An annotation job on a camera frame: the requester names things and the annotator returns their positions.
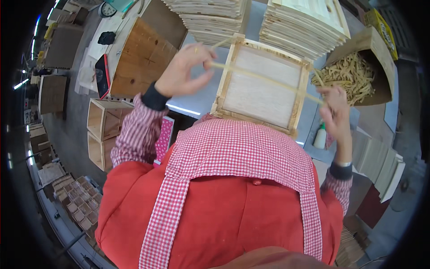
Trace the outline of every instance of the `hand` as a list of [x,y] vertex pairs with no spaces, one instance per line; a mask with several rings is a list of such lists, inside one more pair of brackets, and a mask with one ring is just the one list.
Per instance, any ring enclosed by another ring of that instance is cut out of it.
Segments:
[[338,143],[349,142],[351,138],[347,93],[339,86],[319,88],[325,95],[325,104],[319,109],[321,118],[326,123],[327,132]]
[[[201,43],[184,46],[172,59],[160,79],[155,83],[155,89],[166,97],[192,94],[206,86],[212,78],[213,71],[210,62],[216,59],[215,52]],[[203,63],[206,72],[196,79],[191,79],[191,68]]]

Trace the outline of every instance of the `black sleeve cuff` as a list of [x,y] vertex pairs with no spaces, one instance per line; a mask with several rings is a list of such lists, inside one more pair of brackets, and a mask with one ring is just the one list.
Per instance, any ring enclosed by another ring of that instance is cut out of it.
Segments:
[[338,180],[348,180],[352,176],[352,164],[346,167],[342,167],[337,165],[335,162],[332,162],[330,166],[330,174]]
[[166,103],[170,99],[169,97],[165,97],[161,95],[155,89],[155,81],[149,85],[148,90],[141,97],[142,103],[150,109],[155,111],[163,111],[166,109]]

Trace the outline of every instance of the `wood shaving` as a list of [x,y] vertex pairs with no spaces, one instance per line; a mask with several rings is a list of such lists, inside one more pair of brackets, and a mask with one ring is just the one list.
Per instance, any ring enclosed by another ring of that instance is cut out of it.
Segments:
[[363,57],[358,53],[350,54],[335,61],[331,66],[322,70],[315,69],[311,83],[316,86],[338,85],[347,92],[347,100],[350,106],[355,102],[363,102],[364,98],[375,93],[371,82],[375,78],[375,72]]

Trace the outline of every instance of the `red checkered strap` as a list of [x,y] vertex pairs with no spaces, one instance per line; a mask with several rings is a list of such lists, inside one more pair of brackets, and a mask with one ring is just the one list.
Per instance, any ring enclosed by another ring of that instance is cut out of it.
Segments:
[[322,258],[312,160],[287,135],[245,121],[213,119],[180,132],[146,230],[139,268],[167,268],[189,182],[201,176],[271,179],[300,193],[304,253]]

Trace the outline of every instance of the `green object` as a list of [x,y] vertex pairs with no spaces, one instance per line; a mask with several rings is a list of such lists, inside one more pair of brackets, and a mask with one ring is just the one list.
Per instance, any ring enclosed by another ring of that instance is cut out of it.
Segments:
[[119,12],[125,12],[127,8],[133,3],[133,0],[105,0],[114,9]]

